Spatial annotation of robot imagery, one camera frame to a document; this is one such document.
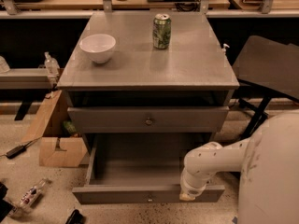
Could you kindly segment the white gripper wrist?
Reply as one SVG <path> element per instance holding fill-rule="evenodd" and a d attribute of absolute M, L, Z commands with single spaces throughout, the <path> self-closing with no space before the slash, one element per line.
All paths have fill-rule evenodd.
<path fill-rule="evenodd" d="M 200 196 L 206 189 L 206 183 L 211 179 L 209 174 L 192 175 L 183 169 L 180 176 L 180 194 L 179 199 L 184 202 L 192 202 Z"/>

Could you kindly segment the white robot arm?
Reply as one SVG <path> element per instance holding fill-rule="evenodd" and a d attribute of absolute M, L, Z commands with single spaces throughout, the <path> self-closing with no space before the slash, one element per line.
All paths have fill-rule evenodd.
<path fill-rule="evenodd" d="M 226 147 L 189 151 L 180 176 L 182 201 L 193 201 L 218 172 L 239 172 L 237 224 L 299 224 L 299 111 L 265 121 Z"/>

